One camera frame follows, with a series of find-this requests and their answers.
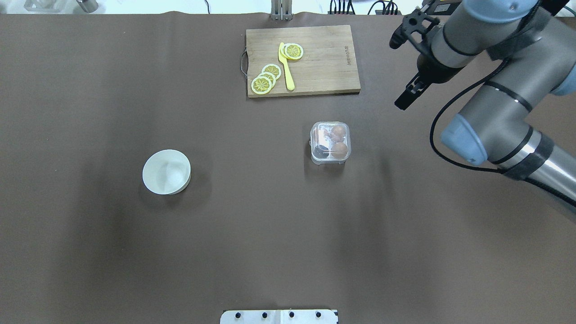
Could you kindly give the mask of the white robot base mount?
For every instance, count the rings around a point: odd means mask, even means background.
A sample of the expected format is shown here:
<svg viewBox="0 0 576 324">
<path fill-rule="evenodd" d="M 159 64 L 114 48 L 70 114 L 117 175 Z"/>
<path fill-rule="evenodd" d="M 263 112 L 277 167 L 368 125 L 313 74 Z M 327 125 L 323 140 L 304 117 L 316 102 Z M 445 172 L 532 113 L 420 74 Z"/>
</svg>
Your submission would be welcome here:
<svg viewBox="0 0 576 324">
<path fill-rule="evenodd" d="M 220 317 L 220 324 L 338 324 L 337 310 L 228 310 Z"/>
</svg>

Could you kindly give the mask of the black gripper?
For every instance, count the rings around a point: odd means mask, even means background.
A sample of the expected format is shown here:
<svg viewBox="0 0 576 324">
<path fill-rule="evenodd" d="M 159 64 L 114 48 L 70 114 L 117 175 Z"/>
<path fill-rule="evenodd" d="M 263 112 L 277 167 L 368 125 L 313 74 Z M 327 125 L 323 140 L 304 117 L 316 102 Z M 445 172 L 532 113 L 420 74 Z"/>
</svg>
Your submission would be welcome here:
<svg viewBox="0 0 576 324">
<path fill-rule="evenodd" d="M 416 62 L 418 75 L 406 85 L 406 89 L 395 100 L 395 106 L 403 111 L 408 109 L 427 89 L 427 84 L 443 84 L 449 82 L 463 67 L 454 68 L 441 64 L 433 55 L 419 54 Z"/>
</svg>

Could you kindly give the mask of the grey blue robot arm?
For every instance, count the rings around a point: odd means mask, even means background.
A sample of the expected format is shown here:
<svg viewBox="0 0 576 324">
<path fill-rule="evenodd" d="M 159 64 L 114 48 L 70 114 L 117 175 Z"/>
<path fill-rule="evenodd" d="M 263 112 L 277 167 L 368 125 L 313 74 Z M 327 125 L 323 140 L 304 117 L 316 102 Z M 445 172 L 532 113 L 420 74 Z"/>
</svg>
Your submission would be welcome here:
<svg viewBox="0 0 576 324">
<path fill-rule="evenodd" d="M 574 156 L 525 121 L 547 95 L 575 92 L 574 29 L 545 0 L 463 0 L 443 23 L 427 6 L 404 16 L 389 42 L 419 51 L 417 74 L 395 106 L 409 108 L 487 53 L 500 64 L 440 109 L 432 150 L 457 167 L 529 183 L 575 213 Z"/>
</svg>

